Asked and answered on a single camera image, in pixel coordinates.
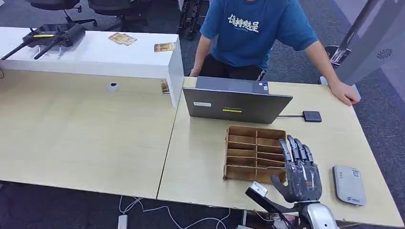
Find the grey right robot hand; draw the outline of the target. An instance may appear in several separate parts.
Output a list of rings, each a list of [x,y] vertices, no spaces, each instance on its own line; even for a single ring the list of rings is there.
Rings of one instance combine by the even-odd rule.
[[[314,202],[322,195],[322,184],[317,164],[309,147],[297,138],[287,135],[279,139],[285,159],[287,185],[272,175],[271,181],[286,202]]]

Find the person's left hand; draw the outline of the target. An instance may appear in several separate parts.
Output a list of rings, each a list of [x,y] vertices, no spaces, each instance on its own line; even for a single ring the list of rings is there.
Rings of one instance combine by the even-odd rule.
[[[328,83],[332,94],[341,102],[352,106],[360,101],[355,90],[341,81]]]

